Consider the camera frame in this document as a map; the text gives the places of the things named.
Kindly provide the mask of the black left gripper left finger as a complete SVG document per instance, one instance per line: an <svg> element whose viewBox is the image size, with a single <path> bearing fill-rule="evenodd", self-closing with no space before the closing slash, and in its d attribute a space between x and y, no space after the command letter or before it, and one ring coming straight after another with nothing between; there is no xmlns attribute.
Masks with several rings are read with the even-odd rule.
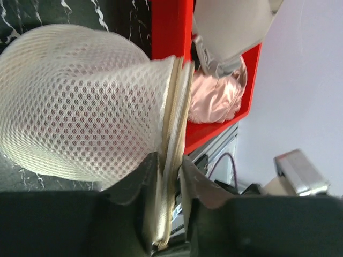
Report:
<svg viewBox="0 0 343 257"><path fill-rule="evenodd" d="M100 191L1 157L1 256L150 256L157 167L151 153Z"/></svg>

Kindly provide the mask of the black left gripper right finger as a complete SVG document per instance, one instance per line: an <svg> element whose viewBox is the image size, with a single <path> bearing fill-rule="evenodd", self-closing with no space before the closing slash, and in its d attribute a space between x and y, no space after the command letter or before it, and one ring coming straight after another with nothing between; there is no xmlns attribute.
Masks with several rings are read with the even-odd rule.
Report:
<svg viewBox="0 0 343 257"><path fill-rule="evenodd" d="M342 256L342 200L234 195L185 157L180 167L191 256Z"/></svg>

